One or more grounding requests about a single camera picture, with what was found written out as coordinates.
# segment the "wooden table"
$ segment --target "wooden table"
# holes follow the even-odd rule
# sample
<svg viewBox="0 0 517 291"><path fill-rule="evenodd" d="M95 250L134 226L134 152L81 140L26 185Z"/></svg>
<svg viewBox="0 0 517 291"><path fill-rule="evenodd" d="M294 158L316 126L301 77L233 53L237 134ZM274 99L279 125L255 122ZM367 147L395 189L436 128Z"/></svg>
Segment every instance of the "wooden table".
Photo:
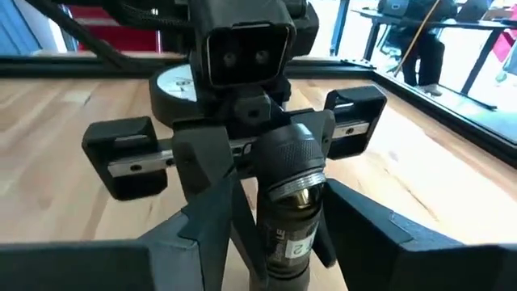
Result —
<svg viewBox="0 0 517 291"><path fill-rule="evenodd" d="M320 109L331 89L366 84L293 80L288 108ZM517 242L515 169L388 96L368 150L329 161L328 176L465 243ZM184 206L174 169L160 196L113 200L81 150L89 123L150 114L145 80L0 80L0 242L135 238ZM338 267L314 256L312 270L311 290L346 289ZM224 290L247 281L230 246Z"/></svg>

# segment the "label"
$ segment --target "label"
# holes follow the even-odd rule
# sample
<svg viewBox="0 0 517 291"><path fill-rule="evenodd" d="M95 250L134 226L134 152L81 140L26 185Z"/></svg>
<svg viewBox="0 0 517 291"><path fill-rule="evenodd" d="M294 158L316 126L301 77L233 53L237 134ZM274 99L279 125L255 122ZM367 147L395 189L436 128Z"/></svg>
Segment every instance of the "label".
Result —
<svg viewBox="0 0 517 291"><path fill-rule="evenodd" d="M315 235L316 230L314 230L307 238L297 241L288 240L285 247L285 257L288 259L296 259L310 252L313 248Z"/></svg>

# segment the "black cylinder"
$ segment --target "black cylinder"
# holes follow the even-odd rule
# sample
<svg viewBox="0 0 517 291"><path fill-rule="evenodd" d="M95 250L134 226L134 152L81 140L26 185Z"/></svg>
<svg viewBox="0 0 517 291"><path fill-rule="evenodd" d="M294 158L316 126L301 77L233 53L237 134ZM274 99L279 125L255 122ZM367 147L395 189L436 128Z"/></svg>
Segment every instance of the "black cylinder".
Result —
<svg viewBox="0 0 517 291"><path fill-rule="evenodd" d="M322 211L325 157L302 124L263 134L251 155L258 180L257 228L267 270L270 277L289 285L309 267Z"/></svg>
<svg viewBox="0 0 517 291"><path fill-rule="evenodd" d="M300 206L291 196L273 202L268 194L258 194L257 227L271 276L288 280L308 266L321 213L320 187L309 192L310 202Z"/></svg>
<svg viewBox="0 0 517 291"><path fill-rule="evenodd" d="M303 124L290 124L263 134L252 150L259 185L274 188L325 167L318 141Z"/></svg>

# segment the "black camera lens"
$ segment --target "black camera lens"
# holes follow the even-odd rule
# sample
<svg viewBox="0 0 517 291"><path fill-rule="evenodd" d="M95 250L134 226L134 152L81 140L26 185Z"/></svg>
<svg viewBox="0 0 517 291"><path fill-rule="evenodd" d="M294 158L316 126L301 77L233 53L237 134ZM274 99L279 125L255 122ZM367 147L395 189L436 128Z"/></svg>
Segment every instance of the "black camera lens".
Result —
<svg viewBox="0 0 517 291"><path fill-rule="evenodd" d="M269 61L269 52L266 50L260 50L255 54L255 60L259 65L265 65Z"/></svg>
<svg viewBox="0 0 517 291"><path fill-rule="evenodd" d="M227 68L232 68L235 66L235 63L237 63L237 57L235 56L235 53L226 53L223 59Z"/></svg>

